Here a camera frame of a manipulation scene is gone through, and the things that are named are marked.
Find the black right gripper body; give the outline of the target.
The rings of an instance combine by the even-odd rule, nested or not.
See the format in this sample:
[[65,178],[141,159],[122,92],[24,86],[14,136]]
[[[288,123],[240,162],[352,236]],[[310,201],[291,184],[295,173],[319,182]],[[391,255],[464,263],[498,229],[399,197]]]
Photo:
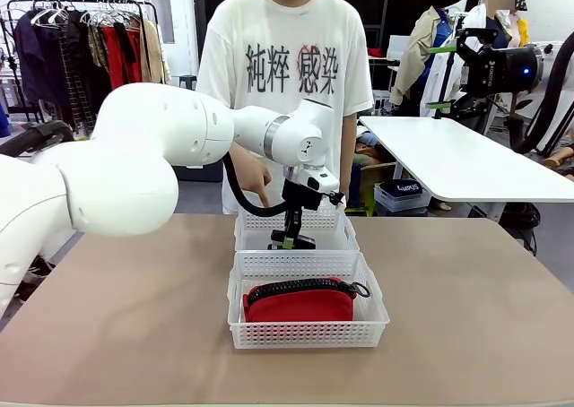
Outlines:
[[542,78],[542,51],[533,45],[474,51],[464,44],[461,58],[461,91],[477,98],[531,91]]

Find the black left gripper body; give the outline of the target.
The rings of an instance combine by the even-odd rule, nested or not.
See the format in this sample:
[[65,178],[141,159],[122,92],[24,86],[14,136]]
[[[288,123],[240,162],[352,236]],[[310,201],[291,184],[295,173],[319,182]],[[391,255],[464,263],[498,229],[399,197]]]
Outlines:
[[282,198],[290,209],[316,211],[321,204],[323,195],[307,186],[285,180]]

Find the person's right hand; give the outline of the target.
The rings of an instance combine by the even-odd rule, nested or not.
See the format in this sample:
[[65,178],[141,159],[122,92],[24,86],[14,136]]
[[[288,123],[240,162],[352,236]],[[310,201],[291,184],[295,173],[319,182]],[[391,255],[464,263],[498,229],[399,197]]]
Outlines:
[[265,188],[271,180],[272,177],[267,167],[259,162],[247,168],[240,169],[238,174],[241,189],[256,194],[265,208],[270,206]]

